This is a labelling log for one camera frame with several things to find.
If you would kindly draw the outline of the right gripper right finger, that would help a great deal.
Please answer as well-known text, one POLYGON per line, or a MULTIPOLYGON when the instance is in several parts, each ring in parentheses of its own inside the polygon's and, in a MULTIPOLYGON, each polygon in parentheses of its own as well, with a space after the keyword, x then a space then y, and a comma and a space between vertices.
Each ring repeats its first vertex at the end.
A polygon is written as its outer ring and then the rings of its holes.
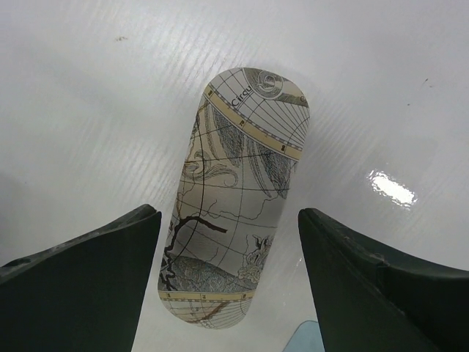
POLYGON ((468 273, 423 260, 341 224, 298 213, 327 351, 466 351, 468 273))

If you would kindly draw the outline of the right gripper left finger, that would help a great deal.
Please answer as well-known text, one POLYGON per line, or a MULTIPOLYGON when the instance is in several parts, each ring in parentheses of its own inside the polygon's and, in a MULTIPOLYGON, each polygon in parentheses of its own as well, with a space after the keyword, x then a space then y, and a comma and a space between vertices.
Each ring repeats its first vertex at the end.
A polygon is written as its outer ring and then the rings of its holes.
POLYGON ((141 205, 1 267, 3 351, 130 351, 160 232, 141 205))

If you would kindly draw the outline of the map print glasses case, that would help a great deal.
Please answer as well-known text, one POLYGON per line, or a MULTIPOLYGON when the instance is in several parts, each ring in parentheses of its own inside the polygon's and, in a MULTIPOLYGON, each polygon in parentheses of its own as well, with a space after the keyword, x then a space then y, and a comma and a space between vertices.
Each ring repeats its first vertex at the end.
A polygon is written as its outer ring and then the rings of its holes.
POLYGON ((236 67, 204 88, 158 274, 176 318, 226 329, 247 314, 309 131, 288 78, 236 67))

